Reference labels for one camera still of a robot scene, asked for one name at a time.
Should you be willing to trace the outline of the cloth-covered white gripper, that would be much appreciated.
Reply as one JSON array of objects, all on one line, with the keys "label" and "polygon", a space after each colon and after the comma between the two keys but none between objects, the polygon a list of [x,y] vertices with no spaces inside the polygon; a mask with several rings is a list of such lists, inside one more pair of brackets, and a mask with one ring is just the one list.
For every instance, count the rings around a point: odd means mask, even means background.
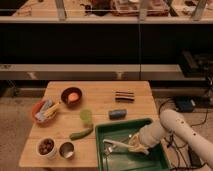
[{"label": "cloth-covered white gripper", "polygon": [[145,155],[149,154],[148,148],[153,148],[166,136],[167,131],[161,125],[159,121],[154,121],[151,124],[145,125],[139,130],[139,134],[134,134],[128,145],[131,147],[128,148],[130,152],[142,152]]}]

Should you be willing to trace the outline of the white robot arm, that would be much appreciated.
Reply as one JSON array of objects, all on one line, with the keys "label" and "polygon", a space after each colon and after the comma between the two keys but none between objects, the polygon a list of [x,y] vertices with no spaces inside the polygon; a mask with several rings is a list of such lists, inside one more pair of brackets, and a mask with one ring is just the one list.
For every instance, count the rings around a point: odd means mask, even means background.
[{"label": "white robot arm", "polygon": [[128,142],[128,150],[148,155],[148,150],[159,144],[169,132],[185,141],[213,169],[213,143],[194,131],[183,115],[172,109],[162,111],[157,121],[135,133]]}]

